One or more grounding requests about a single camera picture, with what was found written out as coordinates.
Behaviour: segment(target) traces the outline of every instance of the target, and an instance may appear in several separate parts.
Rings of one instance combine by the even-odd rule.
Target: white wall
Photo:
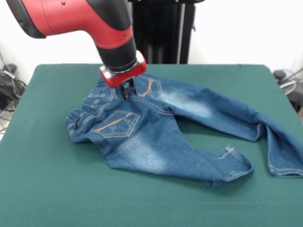
[[[265,64],[271,70],[303,66],[303,2],[300,0],[205,0],[196,6],[189,63]],[[100,63],[84,32],[37,40],[0,1],[0,47],[6,62],[18,65],[26,83],[38,64]]]

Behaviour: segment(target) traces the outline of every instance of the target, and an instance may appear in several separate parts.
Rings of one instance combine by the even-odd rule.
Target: orange stitching
[[[147,96],[149,93],[152,92],[152,91],[151,91],[151,89],[152,89],[152,83],[153,83],[153,79],[149,78],[149,79],[148,79],[148,89],[147,89],[147,91],[146,91],[145,93],[143,93],[143,94],[140,95],[141,97],[145,97],[145,96]]]
[[[125,117],[117,119],[117,120],[111,122],[110,124],[103,126],[102,128],[96,129],[96,131],[100,132],[100,131],[104,130],[105,128],[109,127],[109,126],[112,126],[114,124],[118,124],[120,121],[124,120],[126,117],[129,117],[132,114],[133,113],[128,113]]]

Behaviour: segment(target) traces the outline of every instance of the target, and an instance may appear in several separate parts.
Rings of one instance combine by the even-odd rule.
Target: black metal stand
[[[201,1],[131,1],[136,46],[148,64],[187,64],[194,3]]]

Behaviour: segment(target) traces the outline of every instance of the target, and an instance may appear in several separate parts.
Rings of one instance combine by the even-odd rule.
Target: denim
[[[249,141],[266,137],[273,176],[303,176],[303,144],[273,120],[234,98],[193,84],[143,74],[124,100],[102,78],[65,119],[74,143],[92,142],[113,169],[199,180],[210,188],[254,172],[232,146],[216,154],[193,148],[176,116]]]

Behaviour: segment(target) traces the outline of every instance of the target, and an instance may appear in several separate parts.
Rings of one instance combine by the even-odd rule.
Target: jeans back pocket
[[[136,113],[115,110],[110,116],[97,125],[94,132],[100,134],[105,139],[129,137],[139,118],[140,116]]]
[[[136,80],[135,87],[140,97],[149,99],[159,99],[163,97],[161,82],[156,79],[141,75]]]

